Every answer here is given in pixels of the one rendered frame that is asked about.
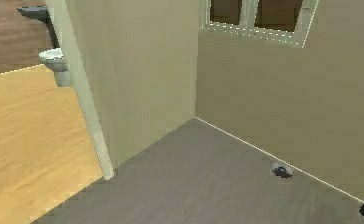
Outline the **small grey round object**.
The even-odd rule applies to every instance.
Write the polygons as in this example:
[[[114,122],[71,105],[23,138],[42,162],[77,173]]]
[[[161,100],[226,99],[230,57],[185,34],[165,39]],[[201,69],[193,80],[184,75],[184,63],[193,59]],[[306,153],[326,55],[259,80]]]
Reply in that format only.
[[[290,167],[280,164],[280,163],[274,163],[272,165],[272,172],[281,178],[287,179],[293,177],[293,171]]]

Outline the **white framed window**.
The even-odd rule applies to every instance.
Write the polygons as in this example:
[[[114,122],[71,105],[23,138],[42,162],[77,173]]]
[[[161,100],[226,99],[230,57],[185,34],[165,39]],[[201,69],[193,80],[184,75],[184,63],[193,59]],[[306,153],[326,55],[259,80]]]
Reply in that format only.
[[[303,48],[319,0],[200,0],[200,29]]]

